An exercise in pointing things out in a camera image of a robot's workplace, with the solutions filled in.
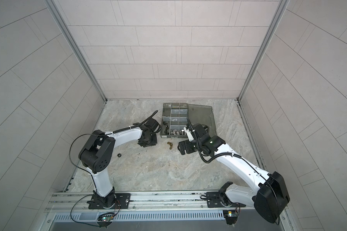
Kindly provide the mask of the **brass wing nuts pair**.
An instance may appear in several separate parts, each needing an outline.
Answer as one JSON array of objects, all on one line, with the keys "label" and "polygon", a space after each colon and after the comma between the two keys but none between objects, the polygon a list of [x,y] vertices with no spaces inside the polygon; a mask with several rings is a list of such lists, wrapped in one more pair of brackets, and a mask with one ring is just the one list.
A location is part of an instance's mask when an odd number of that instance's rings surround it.
[{"label": "brass wing nuts pair", "polygon": [[172,150],[173,149],[173,143],[168,141],[167,144],[170,146],[169,149]]}]

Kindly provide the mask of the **clear compartment organizer box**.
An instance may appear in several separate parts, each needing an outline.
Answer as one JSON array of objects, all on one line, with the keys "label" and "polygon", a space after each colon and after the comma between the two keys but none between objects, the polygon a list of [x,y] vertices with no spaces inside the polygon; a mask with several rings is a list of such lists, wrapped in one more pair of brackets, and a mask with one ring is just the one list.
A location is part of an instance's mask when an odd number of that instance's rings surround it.
[{"label": "clear compartment organizer box", "polygon": [[213,108],[206,105],[193,105],[186,103],[164,103],[162,115],[162,138],[186,138],[187,136],[170,135],[170,130],[183,130],[188,120],[195,125],[197,123],[207,125],[210,136],[217,135]]}]

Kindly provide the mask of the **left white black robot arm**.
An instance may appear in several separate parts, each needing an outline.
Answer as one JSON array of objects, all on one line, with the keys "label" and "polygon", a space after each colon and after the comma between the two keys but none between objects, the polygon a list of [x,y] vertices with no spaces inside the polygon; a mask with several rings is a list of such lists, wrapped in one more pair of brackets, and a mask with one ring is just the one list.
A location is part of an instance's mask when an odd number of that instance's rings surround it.
[{"label": "left white black robot arm", "polygon": [[130,141],[138,141],[138,145],[142,147],[154,146],[157,144],[157,133],[160,131],[159,122],[150,117],[128,128],[111,133],[96,130],[90,135],[79,153],[79,160],[86,167],[94,183],[93,196],[89,204],[110,208],[117,201],[107,170],[114,148]]}]

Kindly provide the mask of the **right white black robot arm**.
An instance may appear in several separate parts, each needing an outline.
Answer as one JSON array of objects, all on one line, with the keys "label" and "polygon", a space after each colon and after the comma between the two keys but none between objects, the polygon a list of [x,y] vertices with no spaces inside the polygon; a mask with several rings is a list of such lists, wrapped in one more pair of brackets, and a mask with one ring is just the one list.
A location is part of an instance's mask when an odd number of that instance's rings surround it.
[{"label": "right white black robot arm", "polygon": [[177,147],[182,155],[198,152],[201,160],[210,164],[217,160],[241,177],[248,190],[242,190],[232,182],[225,183],[215,196],[202,196],[202,200],[214,202],[225,208],[226,221],[232,225],[237,222],[241,206],[254,208],[269,223],[280,222],[280,215],[290,202],[284,178],[278,172],[269,173],[250,163],[234,151],[218,136],[210,136],[208,127],[202,124],[184,126],[188,139]]}]

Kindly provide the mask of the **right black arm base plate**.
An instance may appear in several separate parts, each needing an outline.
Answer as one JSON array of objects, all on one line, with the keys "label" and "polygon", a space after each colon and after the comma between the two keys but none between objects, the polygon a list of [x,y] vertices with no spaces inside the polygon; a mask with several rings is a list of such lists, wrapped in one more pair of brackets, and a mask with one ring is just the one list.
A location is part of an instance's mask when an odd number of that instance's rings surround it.
[{"label": "right black arm base plate", "polygon": [[200,196],[201,200],[207,203],[208,208],[244,208],[246,205],[232,203],[219,192],[206,192]]}]

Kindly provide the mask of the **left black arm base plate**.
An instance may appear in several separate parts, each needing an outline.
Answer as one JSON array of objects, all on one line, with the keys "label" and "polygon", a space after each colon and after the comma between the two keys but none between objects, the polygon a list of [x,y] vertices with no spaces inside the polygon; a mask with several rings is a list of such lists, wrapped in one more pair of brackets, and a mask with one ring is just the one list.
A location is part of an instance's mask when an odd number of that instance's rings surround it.
[{"label": "left black arm base plate", "polygon": [[89,209],[127,209],[130,203],[130,193],[114,193],[101,197],[93,194],[92,198],[87,201]]}]

